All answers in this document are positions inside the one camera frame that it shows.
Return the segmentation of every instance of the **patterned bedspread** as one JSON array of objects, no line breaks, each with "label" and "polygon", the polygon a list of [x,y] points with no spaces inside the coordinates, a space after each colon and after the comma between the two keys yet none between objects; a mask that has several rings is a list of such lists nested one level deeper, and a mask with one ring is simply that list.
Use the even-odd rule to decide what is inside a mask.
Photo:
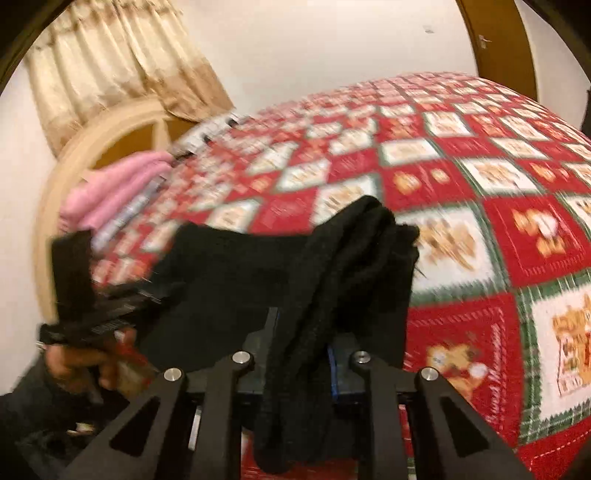
[{"label": "patterned bedspread", "polygon": [[591,430],[591,142],[494,82],[414,74],[263,111],[175,170],[95,281],[144,275],[185,220],[304,232],[364,194],[421,228],[405,366],[558,478]]}]

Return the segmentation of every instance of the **beige curtain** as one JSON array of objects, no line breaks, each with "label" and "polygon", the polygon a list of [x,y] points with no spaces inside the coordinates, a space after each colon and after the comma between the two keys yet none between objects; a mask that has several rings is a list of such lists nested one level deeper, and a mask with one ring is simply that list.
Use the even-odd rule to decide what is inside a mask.
[{"label": "beige curtain", "polygon": [[57,155],[102,110],[156,93],[201,121],[233,108],[168,0],[76,0],[27,54],[41,123]]}]

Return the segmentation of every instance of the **wooden door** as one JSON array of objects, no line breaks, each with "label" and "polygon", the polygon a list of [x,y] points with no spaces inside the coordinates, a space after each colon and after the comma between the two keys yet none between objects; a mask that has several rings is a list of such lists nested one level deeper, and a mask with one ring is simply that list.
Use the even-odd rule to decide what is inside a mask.
[{"label": "wooden door", "polygon": [[481,77],[538,99],[530,42],[514,0],[457,0]]}]

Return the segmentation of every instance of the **pink towel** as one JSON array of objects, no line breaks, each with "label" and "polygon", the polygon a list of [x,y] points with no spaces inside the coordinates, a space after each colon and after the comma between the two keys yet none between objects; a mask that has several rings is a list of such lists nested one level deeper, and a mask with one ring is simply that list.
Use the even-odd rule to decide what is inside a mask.
[{"label": "pink towel", "polygon": [[61,218],[68,225],[75,225],[90,213],[103,199],[122,183],[155,162],[170,163],[173,156],[168,152],[144,151],[129,155],[108,167],[96,170],[88,182],[72,189],[60,209]]},{"label": "pink towel", "polygon": [[170,170],[172,170],[172,167],[165,161],[149,165],[145,170],[134,175],[129,182],[121,185],[117,191],[102,201],[97,208],[88,213],[76,228],[78,230],[91,229],[96,232],[141,192],[150,180],[157,175],[168,173]]}]

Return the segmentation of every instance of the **human hand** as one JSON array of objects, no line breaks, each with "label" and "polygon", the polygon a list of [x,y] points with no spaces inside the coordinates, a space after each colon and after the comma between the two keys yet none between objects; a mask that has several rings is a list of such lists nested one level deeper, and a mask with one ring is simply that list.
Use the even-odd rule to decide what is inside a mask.
[{"label": "human hand", "polygon": [[[131,345],[134,340],[135,331],[128,329],[123,332],[119,341]],[[105,350],[48,345],[45,352],[47,371],[62,389],[80,394],[92,387],[92,379],[87,368],[99,367],[99,385],[107,390],[114,390],[119,377],[116,342],[114,338],[105,342]]]}]

